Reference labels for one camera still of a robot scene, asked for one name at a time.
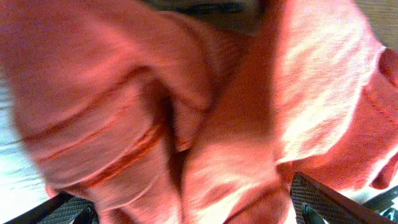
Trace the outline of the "orange t-shirt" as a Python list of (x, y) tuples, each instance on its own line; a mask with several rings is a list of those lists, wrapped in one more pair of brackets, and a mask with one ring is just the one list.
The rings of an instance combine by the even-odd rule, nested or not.
[(28, 155), (101, 223), (284, 223), (296, 172), (397, 173), (397, 54), (354, 1), (270, 1), (255, 33), (144, 1), (2, 1)]

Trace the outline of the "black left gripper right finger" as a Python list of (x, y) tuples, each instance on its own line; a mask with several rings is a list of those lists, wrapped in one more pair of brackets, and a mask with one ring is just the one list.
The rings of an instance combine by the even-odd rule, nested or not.
[(382, 197), (361, 205), (302, 172), (294, 174), (290, 198), (298, 224), (397, 223), (397, 210), (391, 200), (387, 200), (381, 208), (376, 203)]

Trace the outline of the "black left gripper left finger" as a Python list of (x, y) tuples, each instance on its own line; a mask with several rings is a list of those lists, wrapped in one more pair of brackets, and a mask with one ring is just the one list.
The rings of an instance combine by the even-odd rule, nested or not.
[(4, 224), (99, 224), (91, 201), (69, 194), (58, 194)]

